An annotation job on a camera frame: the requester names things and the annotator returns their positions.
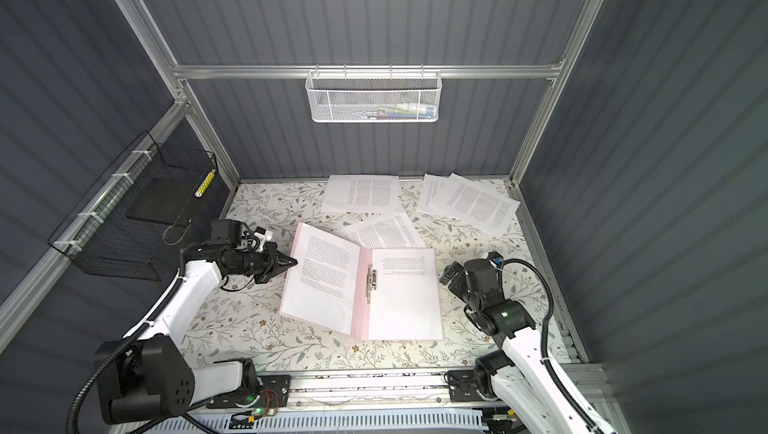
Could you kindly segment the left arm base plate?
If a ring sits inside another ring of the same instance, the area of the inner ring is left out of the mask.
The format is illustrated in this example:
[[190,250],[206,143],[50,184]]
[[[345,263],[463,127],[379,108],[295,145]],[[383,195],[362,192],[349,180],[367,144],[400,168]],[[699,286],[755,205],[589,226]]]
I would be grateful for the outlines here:
[[258,386],[215,396],[208,409],[279,409],[287,405],[291,387],[290,375],[260,375]]

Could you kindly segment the pink paper folder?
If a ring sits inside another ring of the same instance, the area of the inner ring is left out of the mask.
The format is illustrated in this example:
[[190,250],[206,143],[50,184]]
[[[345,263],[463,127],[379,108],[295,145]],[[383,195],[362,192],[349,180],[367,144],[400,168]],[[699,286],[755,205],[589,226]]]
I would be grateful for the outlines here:
[[366,287],[367,264],[369,262],[372,262],[372,251],[374,249],[388,249],[388,248],[361,247],[360,259],[359,259],[359,271],[358,271],[359,277],[358,277],[357,286],[356,286],[354,323],[353,323],[352,333],[350,335],[347,335],[358,340],[370,340],[367,337],[369,304],[366,303],[365,287]]

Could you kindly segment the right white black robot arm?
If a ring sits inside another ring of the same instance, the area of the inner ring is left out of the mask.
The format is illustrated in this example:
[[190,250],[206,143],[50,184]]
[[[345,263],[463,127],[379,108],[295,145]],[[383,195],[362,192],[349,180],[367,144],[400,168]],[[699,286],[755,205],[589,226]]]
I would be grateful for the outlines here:
[[[547,310],[540,324],[520,302],[504,294],[503,271],[509,264],[532,271],[543,287]],[[440,283],[464,303],[467,320],[497,346],[475,361],[473,376],[479,396],[503,402],[531,433],[616,431],[552,356],[548,341],[555,299],[532,263],[505,259],[492,251],[484,258],[446,266]]]

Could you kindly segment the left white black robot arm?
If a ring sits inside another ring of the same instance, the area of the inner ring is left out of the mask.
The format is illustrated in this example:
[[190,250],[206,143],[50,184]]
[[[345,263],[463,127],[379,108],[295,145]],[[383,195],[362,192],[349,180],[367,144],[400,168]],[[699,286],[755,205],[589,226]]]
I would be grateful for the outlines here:
[[97,390],[103,420],[109,425],[162,422],[226,397],[251,406],[262,399],[262,384],[252,361],[217,361],[193,368],[180,351],[198,310],[232,276],[265,284],[297,265],[279,251],[270,231],[231,219],[212,223],[208,240],[179,252],[170,285],[143,318],[121,339],[103,343],[95,372],[80,394]]

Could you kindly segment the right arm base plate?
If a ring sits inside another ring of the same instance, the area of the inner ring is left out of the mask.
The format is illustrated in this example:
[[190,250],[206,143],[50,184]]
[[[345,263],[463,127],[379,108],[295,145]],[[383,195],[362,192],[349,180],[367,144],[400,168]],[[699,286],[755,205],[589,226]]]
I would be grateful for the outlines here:
[[471,369],[452,369],[443,374],[448,387],[449,398],[454,403],[492,402],[496,397],[484,394]]

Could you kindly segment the white sheet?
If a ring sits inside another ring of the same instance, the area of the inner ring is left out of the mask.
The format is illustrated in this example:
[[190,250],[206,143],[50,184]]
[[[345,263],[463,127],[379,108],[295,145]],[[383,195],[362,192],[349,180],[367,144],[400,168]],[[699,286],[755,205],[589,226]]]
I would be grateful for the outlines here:
[[423,248],[426,246],[404,210],[367,218],[334,232],[365,248]]

